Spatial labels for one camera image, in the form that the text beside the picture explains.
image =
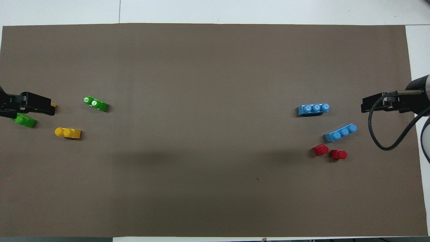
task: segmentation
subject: red lego brick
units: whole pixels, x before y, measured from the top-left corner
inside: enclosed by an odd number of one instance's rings
[[[333,159],[339,160],[342,159],[344,160],[347,157],[347,153],[344,150],[339,150],[339,149],[334,149],[330,152],[331,157]]]
[[[329,149],[326,145],[321,144],[312,148],[316,155],[323,155],[329,152]]]

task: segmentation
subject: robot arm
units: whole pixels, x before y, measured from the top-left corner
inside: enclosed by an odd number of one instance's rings
[[[378,142],[372,129],[373,112],[380,110],[399,111],[400,113],[412,111],[417,114],[417,116],[408,124],[408,126],[406,126],[399,138],[397,138],[397,140],[389,147],[385,147]],[[430,115],[430,76],[427,75],[413,80],[406,87],[406,90],[393,91],[390,93],[378,93],[376,95],[363,98],[361,112],[369,112],[369,118],[367,122],[369,133],[376,146],[382,150],[387,151],[396,148],[421,117]],[[430,119],[426,121],[426,125],[421,131],[421,147],[423,148],[423,152],[427,161],[430,163],[430,158],[427,156],[422,143],[423,132],[425,127],[429,125],[429,120]]]
[[[34,93],[23,92],[20,95],[7,94],[0,86],[0,116],[16,118],[17,113],[37,112],[55,115],[51,99]]]

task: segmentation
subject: plastic brick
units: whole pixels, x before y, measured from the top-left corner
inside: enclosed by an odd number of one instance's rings
[[[66,138],[74,138],[74,139],[80,138],[80,132],[81,132],[81,130],[68,129],[68,128],[62,128],[62,127],[58,127],[55,129],[55,135],[56,136],[66,137]]]
[[[34,124],[36,123],[36,120],[34,118],[23,113],[17,113],[16,118],[15,119],[11,118],[11,119],[14,120],[15,123],[17,124],[20,124],[25,127],[30,127],[30,128],[33,128]]]
[[[347,153],[344,150],[334,149],[330,152],[330,155],[333,159],[336,160],[344,160],[347,157]]]
[[[357,126],[355,126],[355,124],[348,124],[333,132],[326,133],[325,137],[328,142],[334,142],[342,137],[349,135],[350,133],[354,133],[355,131],[357,131]]]
[[[90,96],[86,96],[83,99],[83,102],[90,105],[91,107],[98,109],[100,111],[103,111],[103,112],[106,111],[106,108],[108,107],[107,103],[104,103],[104,102],[97,100],[97,99],[90,97]]]
[[[317,145],[312,148],[316,155],[324,155],[329,152],[329,148],[325,146],[324,144]]]
[[[328,103],[306,104],[298,107],[298,114],[301,116],[317,116],[330,110]]]

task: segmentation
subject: blue lego brick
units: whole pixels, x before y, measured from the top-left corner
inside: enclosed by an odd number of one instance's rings
[[[306,104],[298,108],[298,114],[301,116],[316,116],[321,115],[330,110],[328,103],[321,104]]]
[[[327,141],[334,142],[342,137],[349,135],[350,133],[354,133],[355,131],[357,131],[357,126],[355,126],[355,124],[348,124],[347,126],[344,126],[333,132],[326,133],[325,137]]]

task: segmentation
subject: brown paper sheet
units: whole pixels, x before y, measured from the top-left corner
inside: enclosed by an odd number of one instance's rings
[[[415,133],[379,150],[360,113],[409,81],[404,26],[4,27],[1,86],[58,106],[33,129],[0,119],[0,235],[427,235]],[[376,136],[412,118],[377,112]],[[328,144],[346,160],[313,155],[349,123]]]

